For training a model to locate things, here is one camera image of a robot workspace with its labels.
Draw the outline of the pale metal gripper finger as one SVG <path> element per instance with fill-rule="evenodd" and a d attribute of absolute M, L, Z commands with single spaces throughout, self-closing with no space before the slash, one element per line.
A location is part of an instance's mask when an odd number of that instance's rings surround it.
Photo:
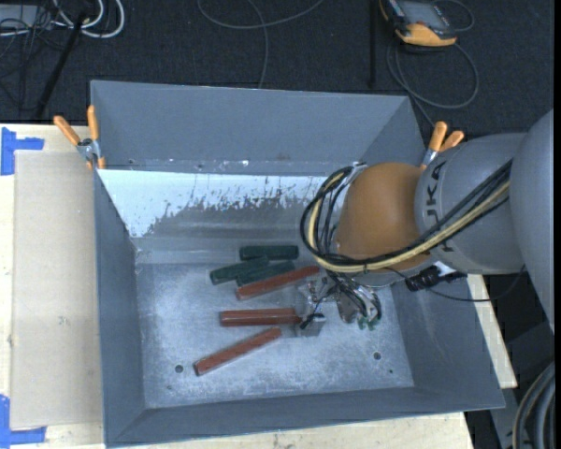
<path fill-rule="evenodd" d="M 322 313 L 322 305 L 326 294 L 324 282 L 305 282 L 296 289 L 296 313 L 312 315 Z"/>
<path fill-rule="evenodd" d="M 318 337 L 325 323 L 326 317 L 323 314 L 312 313 L 295 324 L 294 333 L 298 338 Z"/>

